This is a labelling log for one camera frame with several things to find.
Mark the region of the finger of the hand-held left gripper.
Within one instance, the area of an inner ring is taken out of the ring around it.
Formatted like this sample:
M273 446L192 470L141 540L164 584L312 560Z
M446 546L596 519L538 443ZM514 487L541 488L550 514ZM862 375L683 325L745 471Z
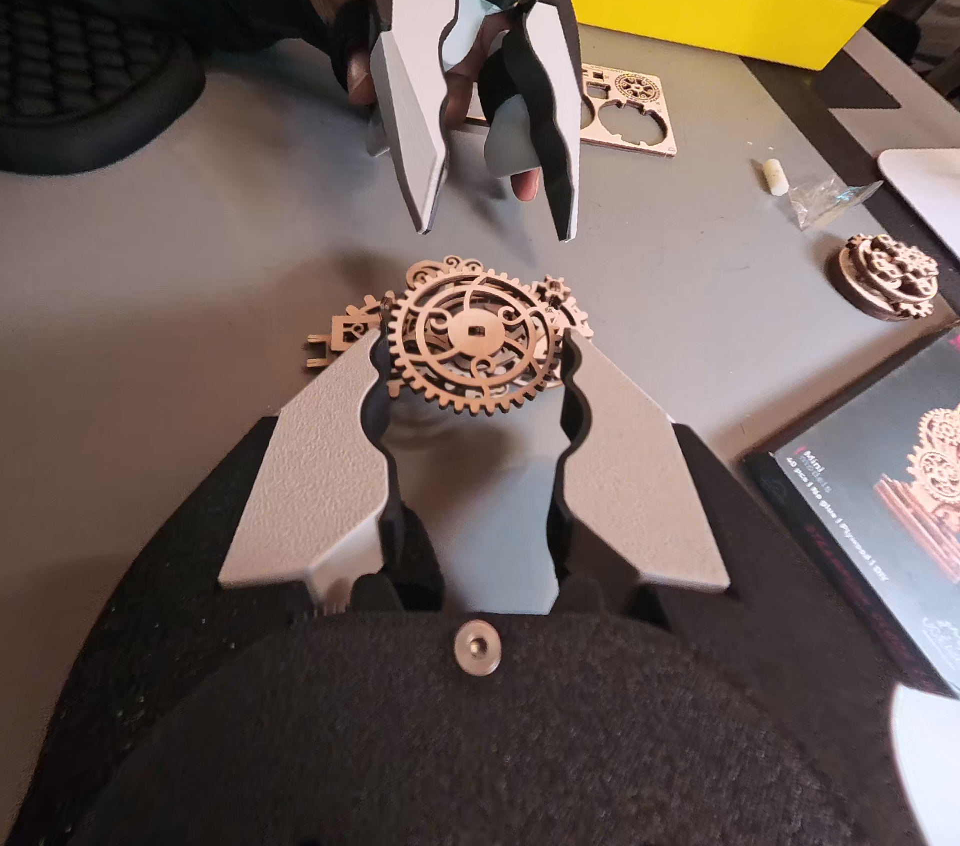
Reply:
M527 109L529 138L542 173L557 237L577 233L581 74L557 7L534 4L502 40L506 72Z
M390 0L390 25L379 33L371 55L390 156L421 235L433 226L449 168L442 47L457 11L457 0Z

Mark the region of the white smooth object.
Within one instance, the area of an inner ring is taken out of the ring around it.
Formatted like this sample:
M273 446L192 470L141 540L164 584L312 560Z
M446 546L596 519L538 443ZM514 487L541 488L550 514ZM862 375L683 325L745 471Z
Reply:
M890 734L899 780L928 845L959 844L959 702L895 687Z

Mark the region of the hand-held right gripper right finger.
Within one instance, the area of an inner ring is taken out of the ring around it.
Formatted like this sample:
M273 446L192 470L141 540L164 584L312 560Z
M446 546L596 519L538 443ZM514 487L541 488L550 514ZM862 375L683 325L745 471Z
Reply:
M666 411L581 334L563 337L555 573L608 608L642 588L723 594L731 584Z

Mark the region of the white rounded pad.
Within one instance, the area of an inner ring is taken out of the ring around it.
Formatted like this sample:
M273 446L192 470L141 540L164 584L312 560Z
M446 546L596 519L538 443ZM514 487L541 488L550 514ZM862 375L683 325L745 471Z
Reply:
M959 150L891 149L877 158L883 178L959 256Z

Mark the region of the black mesh chair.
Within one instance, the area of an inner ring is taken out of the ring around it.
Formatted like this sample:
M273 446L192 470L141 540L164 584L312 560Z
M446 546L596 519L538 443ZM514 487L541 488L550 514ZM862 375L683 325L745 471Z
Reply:
M68 0L1 0L1 170L62 177L114 165L206 84L181 36Z

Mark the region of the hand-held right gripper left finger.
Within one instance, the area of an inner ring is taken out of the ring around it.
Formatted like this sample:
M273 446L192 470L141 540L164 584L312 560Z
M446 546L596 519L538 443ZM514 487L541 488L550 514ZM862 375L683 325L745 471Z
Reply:
M390 421L391 358L366 334L279 411L218 581L222 588L300 583L320 608L403 606L406 516Z

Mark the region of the black model kit box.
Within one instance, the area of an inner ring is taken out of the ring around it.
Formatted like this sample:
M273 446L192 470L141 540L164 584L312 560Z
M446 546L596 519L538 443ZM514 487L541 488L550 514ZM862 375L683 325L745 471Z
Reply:
M910 344L744 460L907 684L959 692L959 328Z

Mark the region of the long wooden part sheet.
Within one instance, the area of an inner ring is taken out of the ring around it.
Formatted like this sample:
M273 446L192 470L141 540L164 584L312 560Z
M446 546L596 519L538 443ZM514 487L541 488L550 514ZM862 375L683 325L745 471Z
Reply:
M574 70L580 74L577 86L573 85L573 77L562 76L559 83L567 90L567 99L579 98L581 108L585 109L580 130L582 142L656 156L676 156L676 142L657 78L589 64ZM612 129L605 119L605 109L620 109L623 117L630 116L636 130L641 128L641 121L649 121L650 129L657 130L657 135L625 132L625 121L617 122L617 129ZM520 94L510 94L497 113L487 119L474 85L465 122L489 127L484 156L486 165L498 177L506 176L513 167L563 163L571 150L570 144L562 136L553 135L551 130L541 136L541 143L534 143L534 125Z

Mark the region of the small round wooden gear model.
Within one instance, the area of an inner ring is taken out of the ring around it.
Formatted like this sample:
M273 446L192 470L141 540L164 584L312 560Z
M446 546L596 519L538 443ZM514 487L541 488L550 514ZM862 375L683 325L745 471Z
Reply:
M935 312L939 265L888 234L858 234L829 264L837 291L859 311L885 322L924 320Z

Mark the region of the large wooden gear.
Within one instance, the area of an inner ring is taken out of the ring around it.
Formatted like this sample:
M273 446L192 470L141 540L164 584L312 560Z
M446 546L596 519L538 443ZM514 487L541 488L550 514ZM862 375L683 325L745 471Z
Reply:
M387 326L391 365L425 401L474 417L542 392L564 328L531 287L495 271L444 273L406 290Z

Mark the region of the clear plastic bag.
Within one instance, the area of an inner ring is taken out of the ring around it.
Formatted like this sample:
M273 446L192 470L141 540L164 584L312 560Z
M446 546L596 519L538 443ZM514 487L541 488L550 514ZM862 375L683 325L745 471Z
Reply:
M865 204L882 189L882 180L866 185L846 185L834 175L822 181L792 186L787 199L800 231L822 228L850 208Z

